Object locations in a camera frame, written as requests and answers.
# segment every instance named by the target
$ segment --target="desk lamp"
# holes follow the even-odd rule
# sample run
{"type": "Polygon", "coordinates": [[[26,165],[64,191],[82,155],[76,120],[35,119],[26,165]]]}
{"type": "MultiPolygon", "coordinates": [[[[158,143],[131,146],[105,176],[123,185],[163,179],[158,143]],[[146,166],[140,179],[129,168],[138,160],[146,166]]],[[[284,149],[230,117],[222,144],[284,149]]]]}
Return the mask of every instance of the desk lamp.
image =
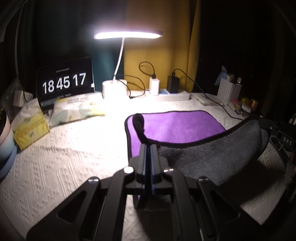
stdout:
{"type": "Polygon", "coordinates": [[[127,84],[127,81],[116,80],[117,71],[122,58],[125,38],[156,39],[159,37],[162,37],[161,31],[132,31],[132,30],[102,31],[97,33],[94,36],[94,39],[122,38],[119,58],[118,58],[115,72],[114,72],[113,80],[107,80],[103,82],[103,98],[104,99],[126,97],[127,95],[127,86],[125,86],[127,84]]]}

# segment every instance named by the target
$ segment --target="blue plastic wrapper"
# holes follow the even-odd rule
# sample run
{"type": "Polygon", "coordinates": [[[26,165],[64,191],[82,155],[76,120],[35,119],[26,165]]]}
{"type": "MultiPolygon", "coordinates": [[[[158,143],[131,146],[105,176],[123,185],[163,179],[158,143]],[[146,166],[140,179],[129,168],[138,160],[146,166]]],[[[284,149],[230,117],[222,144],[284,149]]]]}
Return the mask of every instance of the blue plastic wrapper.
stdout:
{"type": "Polygon", "coordinates": [[[222,65],[221,73],[219,74],[214,85],[218,86],[220,84],[221,79],[226,79],[226,75],[227,75],[227,69],[222,65]]]}

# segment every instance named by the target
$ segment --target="yellow curtain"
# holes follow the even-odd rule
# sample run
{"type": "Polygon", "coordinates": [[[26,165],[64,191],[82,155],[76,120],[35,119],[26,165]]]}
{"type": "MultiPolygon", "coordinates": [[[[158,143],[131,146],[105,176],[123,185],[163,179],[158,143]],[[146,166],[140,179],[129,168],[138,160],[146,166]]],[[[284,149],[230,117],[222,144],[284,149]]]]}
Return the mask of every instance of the yellow curtain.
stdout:
{"type": "MultiPolygon", "coordinates": [[[[142,61],[151,62],[160,88],[166,88],[167,78],[175,68],[185,71],[195,80],[199,57],[200,0],[127,0],[126,26],[138,29],[161,30],[158,39],[126,39],[124,49],[124,73],[141,78],[149,87],[149,76],[138,69],[142,61]]],[[[149,65],[143,70],[152,72],[149,65]]],[[[191,92],[193,82],[176,71],[180,89],[191,92]]],[[[129,82],[142,84],[129,77],[129,82]]]]}

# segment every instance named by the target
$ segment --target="teal curtain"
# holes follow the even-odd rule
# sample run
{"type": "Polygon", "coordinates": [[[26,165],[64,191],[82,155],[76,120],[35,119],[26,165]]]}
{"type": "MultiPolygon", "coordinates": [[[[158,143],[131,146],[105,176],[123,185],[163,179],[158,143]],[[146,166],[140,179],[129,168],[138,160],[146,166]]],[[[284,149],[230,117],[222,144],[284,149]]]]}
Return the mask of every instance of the teal curtain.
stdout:
{"type": "MultiPolygon", "coordinates": [[[[125,8],[126,0],[38,0],[35,11],[38,67],[90,56],[95,90],[101,91],[102,82],[114,74],[121,40],[95,40],[95,29],[122,23],[125,8]]],[[[123,73],[123,62],[118,73],[123,73]]]]}

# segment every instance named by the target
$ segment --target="black charger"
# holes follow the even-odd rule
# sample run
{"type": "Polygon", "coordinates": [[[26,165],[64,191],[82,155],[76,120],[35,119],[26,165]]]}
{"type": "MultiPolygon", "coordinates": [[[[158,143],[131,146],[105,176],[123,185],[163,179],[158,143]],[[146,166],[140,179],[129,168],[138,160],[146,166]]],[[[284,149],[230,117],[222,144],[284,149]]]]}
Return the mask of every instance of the black charger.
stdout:
{"type": "Polygon", "coordinates": [[[168,76],[167,91],[171,94],[177,94],[179,90],[180,78],[175,76],[173,72],[171,76],[168,76]]]}

